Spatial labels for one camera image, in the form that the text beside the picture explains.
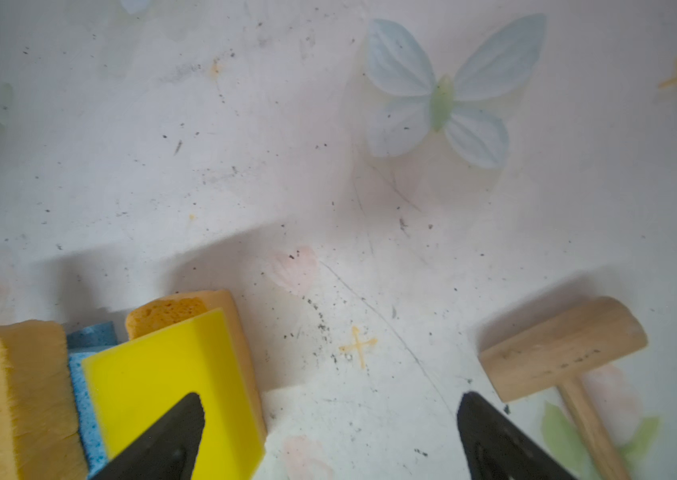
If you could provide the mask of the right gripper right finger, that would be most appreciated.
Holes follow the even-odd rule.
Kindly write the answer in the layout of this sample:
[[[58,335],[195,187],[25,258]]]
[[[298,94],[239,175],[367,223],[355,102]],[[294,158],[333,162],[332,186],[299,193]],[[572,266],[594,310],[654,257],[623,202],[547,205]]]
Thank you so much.
[[[462,396],[456,423],[473,479],[564,479],[573,476],[479,393]]]

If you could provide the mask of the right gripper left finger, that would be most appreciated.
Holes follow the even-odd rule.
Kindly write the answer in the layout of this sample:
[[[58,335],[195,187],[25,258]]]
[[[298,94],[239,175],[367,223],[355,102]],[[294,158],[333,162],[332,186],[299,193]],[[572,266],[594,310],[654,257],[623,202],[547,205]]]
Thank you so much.
[[[190,480],[204,426],[202,400],[188,393],[92,479]]]

